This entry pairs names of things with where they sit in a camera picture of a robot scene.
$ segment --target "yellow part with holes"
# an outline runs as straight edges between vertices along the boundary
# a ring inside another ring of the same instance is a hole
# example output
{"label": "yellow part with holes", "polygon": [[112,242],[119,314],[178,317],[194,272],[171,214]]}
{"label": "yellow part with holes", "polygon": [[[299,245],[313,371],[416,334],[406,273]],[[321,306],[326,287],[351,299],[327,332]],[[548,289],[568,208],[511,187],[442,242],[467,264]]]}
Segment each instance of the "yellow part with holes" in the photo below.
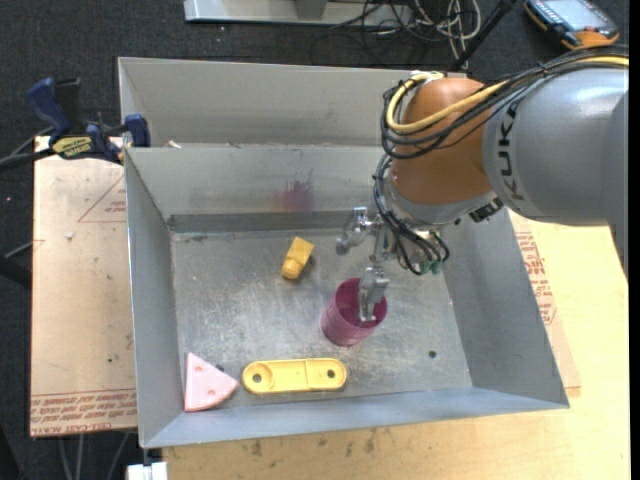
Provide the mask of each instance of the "yellow part with holes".
{"label": "yellow part with holes", "polygon": [[256,395],[336,390],[346,380],[347,369],[333,358],[256,361],[242,372],[242,384]]}
{"label": "yellow part with holes", "polygon": [[295,237],[282,264],[282,275],[287,279],[297,279],[309,261],[313,244],[300,237]]}

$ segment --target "pink triangle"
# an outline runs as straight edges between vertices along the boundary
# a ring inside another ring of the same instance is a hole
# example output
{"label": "pink triangle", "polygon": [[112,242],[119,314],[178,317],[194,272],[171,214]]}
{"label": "pink triangle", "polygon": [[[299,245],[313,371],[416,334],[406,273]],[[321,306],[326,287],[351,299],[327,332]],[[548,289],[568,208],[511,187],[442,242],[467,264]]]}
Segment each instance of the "pink triangle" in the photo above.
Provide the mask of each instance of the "pink triangle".
{"label": "pink triangle", "polygon": [[226,400],[238,386],[237,380],[191,352],[187,354],[186,377],[186,412],[210,409]]}

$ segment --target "clamp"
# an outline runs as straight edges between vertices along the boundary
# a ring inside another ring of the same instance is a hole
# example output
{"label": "clamp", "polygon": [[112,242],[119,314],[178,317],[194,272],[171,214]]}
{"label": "clamp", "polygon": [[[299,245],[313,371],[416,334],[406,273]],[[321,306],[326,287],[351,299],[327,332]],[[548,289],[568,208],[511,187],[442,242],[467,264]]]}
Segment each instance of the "clamp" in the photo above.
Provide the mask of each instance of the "clamp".
{"label": "clamp", "polygon": [[[27,102],[34,113],[51,128],[49,152],[66,160],[98,158],[122,163],[123,149],[151,144],[146,120],[140,114],[126,116],[124,124],[107,128],[99,122],[84,122],[78,111],[79,78],[55,82],[45,78],[27,92]],[[127,134],[122,147],[110,137]]]}

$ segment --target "pink cup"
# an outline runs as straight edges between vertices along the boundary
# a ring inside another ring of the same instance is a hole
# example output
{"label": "pink cup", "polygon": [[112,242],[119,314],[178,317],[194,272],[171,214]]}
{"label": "pink cup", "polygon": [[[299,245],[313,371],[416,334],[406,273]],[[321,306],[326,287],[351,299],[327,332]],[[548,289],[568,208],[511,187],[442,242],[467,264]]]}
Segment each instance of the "pink cup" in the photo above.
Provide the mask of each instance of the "pink cup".
{"label": "pink cup", "polygon": [[383,296],[373,307],[376,317],[371,322],[361,322],[358,318],[358,285],[360,279],[352,277],[342,283],[329,299],[320,317],[320,327],[324,335],[339,347],[353,347],[382,323],[387,315],[387,299]]}

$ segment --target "black carpet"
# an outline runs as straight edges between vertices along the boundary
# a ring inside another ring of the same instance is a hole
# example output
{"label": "black carpet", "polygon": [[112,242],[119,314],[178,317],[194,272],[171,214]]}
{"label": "black carpet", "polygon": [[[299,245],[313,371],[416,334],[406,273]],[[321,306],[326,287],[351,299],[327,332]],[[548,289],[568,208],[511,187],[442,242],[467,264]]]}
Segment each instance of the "black carpet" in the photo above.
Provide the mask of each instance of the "black carpet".
{"label": "black carpet", "polygon": [[[107,123],[117,123],[119,56],[410,69],[446,69],[453,61],[446,44],[391,43],[368,51],[357,34],[339,30],[329,36],[323,27],[186,24],[183,1],[0,0],[0,158],[43,128],[25,94],[47,76],[81,77],[83,110],[90,116],[100,111]],[[500,0],[478,1],[487,17]],[[471,57],[472,77],[490,80],[563,53],[528,21],[522,1]],[[630,0],[592,1],[618,23],[620,42],[627,43]],[[0,173],[0,253],[31,240],[32,216],[31,166]],[[29,251],[14,259],[31,266]],[[0,278],[0,316],[0,429],[27,478],[64,478],[57,440],[28,437],[30,293],[5,278]],[[120,433],[87,436],[82,478],[104,478],[121,440]],[[66,444],[73,462],[77,438]],[[8,457],[0,450],[7,467],[0,467],[2,480],[11,478]],[[136,439],[130,438],[123,467],[142,459]]]}

